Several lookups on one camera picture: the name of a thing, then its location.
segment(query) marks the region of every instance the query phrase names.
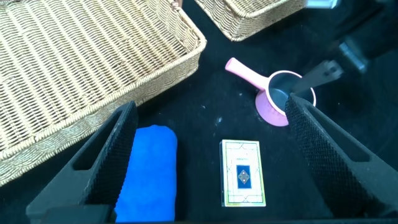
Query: measuring cup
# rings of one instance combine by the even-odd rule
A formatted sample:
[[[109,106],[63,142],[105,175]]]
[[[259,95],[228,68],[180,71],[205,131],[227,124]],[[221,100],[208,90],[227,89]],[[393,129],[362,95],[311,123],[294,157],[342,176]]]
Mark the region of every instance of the measuring cup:
[[[260,90],[256,96],[256,108],[265,121],[279,127],[289,124],[285,114],[285,104],[292,87],[301,79],[301,75],[284,70],[273,73],[269,78],[263,77],[235,58],[228,61],[225,70],[245,79]],[[314,106],[317,103],[313,88],[296,95],[308,100]]]

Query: ladle handle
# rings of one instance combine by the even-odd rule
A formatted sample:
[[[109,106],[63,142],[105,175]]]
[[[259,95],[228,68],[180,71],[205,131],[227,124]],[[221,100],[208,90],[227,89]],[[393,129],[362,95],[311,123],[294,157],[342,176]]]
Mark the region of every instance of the ladle handle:
[[[341,77],[343,69],[335,62],[323,61],[311,72],[303,76],[293,87],[293,93],[300,93],[310,88],[333,82]]]
[[[235,58],[231,58],[225,66],[225,70],[232,72],[233,74],[245,79],[261,91],[265,91],[268,86],[268,78],[263,77],[257,72],[247,68],[240,61]]]

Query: playing card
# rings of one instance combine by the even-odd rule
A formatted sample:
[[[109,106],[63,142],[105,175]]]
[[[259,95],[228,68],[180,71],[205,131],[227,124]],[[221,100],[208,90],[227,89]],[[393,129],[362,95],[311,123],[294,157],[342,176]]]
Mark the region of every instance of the playing card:
[[[222,205],[266,206],[259,142],[222,140],[220,157]]]

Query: dust speck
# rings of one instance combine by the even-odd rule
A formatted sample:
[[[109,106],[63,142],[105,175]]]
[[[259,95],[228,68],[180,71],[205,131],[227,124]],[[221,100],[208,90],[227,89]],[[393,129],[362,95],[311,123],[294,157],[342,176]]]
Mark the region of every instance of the dust speck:
[[[256,118],[257,120],[259,120],[260,122],[263,122],[262,118],[260,117],[260,115],[258,113],[256,113]]]
[[[223,117],[218,117],[215,125],[218,126],[223,121]]]

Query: black mesh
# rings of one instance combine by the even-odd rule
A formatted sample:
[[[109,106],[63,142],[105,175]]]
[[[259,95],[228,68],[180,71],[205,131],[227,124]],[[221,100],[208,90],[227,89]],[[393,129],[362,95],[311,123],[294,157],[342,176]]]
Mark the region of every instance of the black mesh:
[[[88,194],[87,204],[107,204],[114,208],[126,177],[132,142],[136,132],[135,107],[126,108],[103,147],[98,172]]]
[[[134,102],[118,108],[28,205],[28,217],[41,220],[50,209],[84,204],[114,208],[126,177],[137,120]]]
[[[292,95],[286,115],[314,181],[336,217],[391,214],[394,208],[380,202],[386,201],[389,193],[378,192],[375,187],[378,184],[375,181],[387,179],[373,174],[388,172],[391,179],[396,179],[397,173],[392,168],[311,103]],[[379,190],[389,189],[391,197],[397,198],[396,190],[387,186],[396,183],[381,183]]]

